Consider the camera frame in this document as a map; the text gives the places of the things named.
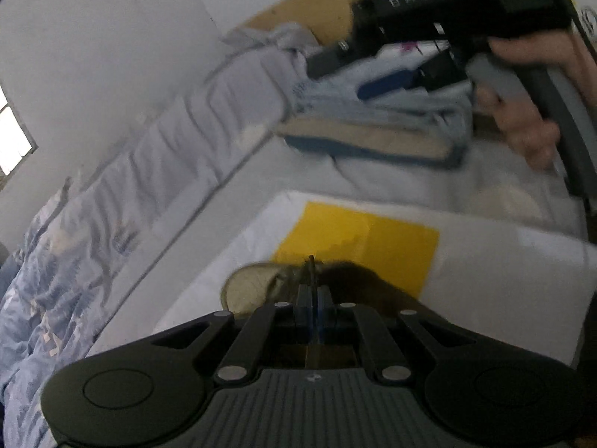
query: yellow square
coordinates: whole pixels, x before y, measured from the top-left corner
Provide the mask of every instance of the yellow square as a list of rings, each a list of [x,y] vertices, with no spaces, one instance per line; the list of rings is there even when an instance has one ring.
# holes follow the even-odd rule
[[[439,239],[439,231],[424,225],[309,202],[272,261],[302,264],[310,254],[353,261],[418,298]]]

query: bedsheet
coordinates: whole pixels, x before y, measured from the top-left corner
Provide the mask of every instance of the bedsheet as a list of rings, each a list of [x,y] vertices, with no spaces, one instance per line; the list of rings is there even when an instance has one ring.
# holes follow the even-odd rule
[[[0,304],[5,446],[39,446],[44,382],[87,354],[211,192],[287,114],[304,77],[303,57],[287,48],[255,43],[178,97],[26,241]]]

